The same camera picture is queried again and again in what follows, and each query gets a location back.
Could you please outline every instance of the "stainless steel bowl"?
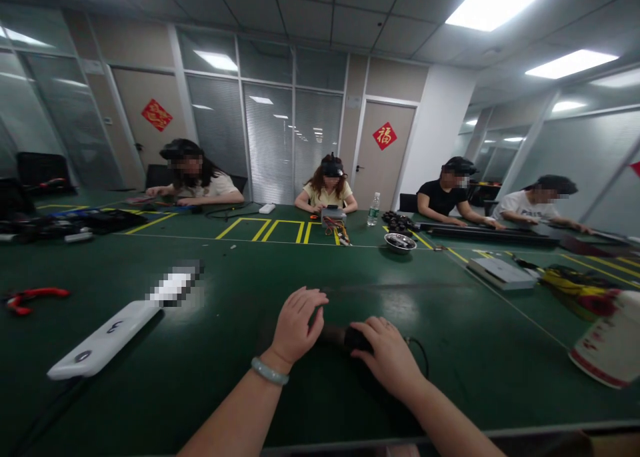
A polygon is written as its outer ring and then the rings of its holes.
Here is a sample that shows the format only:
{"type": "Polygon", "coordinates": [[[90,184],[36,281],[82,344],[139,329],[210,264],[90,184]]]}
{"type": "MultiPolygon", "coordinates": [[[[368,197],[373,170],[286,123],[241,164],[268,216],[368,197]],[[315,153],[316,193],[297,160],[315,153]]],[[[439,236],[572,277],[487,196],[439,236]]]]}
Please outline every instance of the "stainless steel bowl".
{"type": "Polygon", "coordinates": [[[387,234],[385,235],[385,242],[387,242],[389,250],[401,255],[408,254],[417,247],[417,244],[412,239],[402,234],[387,234]]]}

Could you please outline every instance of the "green table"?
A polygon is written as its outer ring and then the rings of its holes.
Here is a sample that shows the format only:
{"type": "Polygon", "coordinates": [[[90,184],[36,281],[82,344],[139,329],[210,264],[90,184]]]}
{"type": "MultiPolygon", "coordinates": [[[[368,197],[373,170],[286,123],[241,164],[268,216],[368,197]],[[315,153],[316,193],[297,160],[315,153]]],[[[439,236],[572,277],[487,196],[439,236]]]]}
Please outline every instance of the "green table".
{"type": "MultiPolygon", "coordinates": [[[[126,196],[83,192],[39,205],[46,205],[41,212],[124,207],[114,202],[126,196]]],[[[490,436],[640,424],[638,385],[609,389],[569,361],[567,350],[586,322],[541,286],[502,294],[464,268],[481,252],[509,258],[505,251],[511,250],[541,266],[591,266],[634,288],[637,262],[568,256],[572,261],[556,250],[434,241],[426,234],[412,254],[397,256],[383,246],[382,225],[367,227],[364,211],[348,217],[350,248],[336,246],[307,213],[282,205],[269,215],[229,221],[148,216],[153,220],[145,227],[84,244],[0,247],[6,289],[58,286],[72,292],[63,301],[35,302],[26,318],[0,316],[0,454],[59,389],[47,370],[127,303],[143,298],[182,258],[205,262],[197,288],[84,381],[31,455],[175,453],[247,371],[285,298],[303,285],[327,292],[326,322],[346,326],[385,316],[420,340],[431,381],[490,436]],[[451,251],[434,252],[436,243],[451,251]]],[[[426,441],[361,362],[317,346],[293,369],[266,447],[426,441]]]]}

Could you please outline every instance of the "water bottle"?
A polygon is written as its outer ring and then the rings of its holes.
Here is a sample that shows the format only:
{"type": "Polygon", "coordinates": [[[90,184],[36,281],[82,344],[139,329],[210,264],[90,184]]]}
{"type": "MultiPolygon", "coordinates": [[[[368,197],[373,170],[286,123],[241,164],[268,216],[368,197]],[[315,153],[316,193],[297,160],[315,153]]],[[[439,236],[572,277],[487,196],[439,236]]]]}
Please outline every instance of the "water bottle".
{"type": "Polygon", "coordinates": [[[378,213],[380,213],[380,192],[373,194],[373,201],[369,207],[369,217],[367,217],[367,225],[373,227],[378,223],[378,213]]]}

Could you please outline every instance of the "white controller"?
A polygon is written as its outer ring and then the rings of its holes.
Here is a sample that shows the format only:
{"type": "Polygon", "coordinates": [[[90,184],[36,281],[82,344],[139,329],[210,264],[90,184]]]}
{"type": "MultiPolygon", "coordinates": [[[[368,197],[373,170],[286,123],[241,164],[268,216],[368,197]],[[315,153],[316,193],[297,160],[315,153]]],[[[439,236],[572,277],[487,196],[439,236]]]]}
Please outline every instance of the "white controller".
{"type": "Polygon", "coordinates": [[[135,300],[125,306],[55,364],[47,372],[48,377],[64,380],[100,372],[163,306],[175,305],[186,297],[202,269],[197,260],[174,266],[172,273],[147,295],[148,300],[135,300]]]}
{"type": "Polygon", "coordinates": [[[260,212],[260,213],[271,213],[273,211],[273,209],[275,209],[275,204],[274,203],[268,203],[267,205],[262,207],[260,210],[258,210],[258,212],[260,212]]]}

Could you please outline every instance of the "wire cutter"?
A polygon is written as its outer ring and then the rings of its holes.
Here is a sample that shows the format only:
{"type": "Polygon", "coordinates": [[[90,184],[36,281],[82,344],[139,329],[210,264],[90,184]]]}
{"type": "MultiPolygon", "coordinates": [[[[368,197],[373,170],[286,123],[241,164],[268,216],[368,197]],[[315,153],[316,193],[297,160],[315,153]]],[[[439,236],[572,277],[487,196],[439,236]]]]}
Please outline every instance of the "wire cutter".
{"type": "Polygon", "coordinates": [[[8,310],[15,312],[16,315],[26,316],[33,310],[27,307],[21,306],[25,300],[31,300],[40,296],[55,296],[55,297],[68,297],[71,294],[68,290],[59,289],[55,287],[29,289],[24,292],[9,293],[9,296],[5,298],[5,305],[8,310]]]}

